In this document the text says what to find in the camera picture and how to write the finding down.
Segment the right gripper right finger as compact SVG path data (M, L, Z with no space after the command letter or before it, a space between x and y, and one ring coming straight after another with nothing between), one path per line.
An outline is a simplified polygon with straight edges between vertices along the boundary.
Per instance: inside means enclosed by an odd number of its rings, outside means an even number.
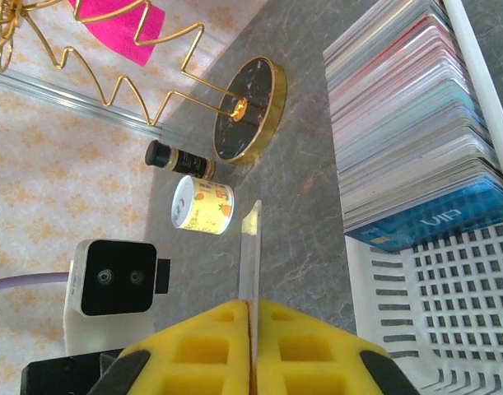
M258 307L259 394L418 394L389 353L285 305Z

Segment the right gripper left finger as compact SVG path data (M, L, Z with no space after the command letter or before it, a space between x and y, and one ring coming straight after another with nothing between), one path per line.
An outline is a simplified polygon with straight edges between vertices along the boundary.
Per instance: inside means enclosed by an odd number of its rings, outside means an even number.
M232 300L127 346L91 394L248 394L248 305Z

